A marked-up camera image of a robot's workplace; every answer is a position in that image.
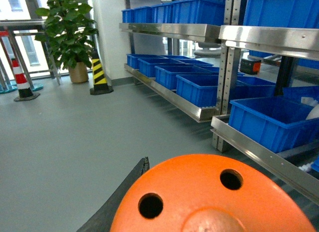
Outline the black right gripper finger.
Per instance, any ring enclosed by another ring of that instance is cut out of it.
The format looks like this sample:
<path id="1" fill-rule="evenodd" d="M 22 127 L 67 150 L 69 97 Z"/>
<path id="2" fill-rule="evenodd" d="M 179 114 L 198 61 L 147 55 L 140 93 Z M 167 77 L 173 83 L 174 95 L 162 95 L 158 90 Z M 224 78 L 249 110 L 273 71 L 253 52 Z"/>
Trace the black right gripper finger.
<path id="1" fill-rule="evenodd" d="M 133 183 L 149 169 L 149 158 L 141 158 L 107 201 L 77 231 L 109 232 L 116 211 L 125 194 Z"/>

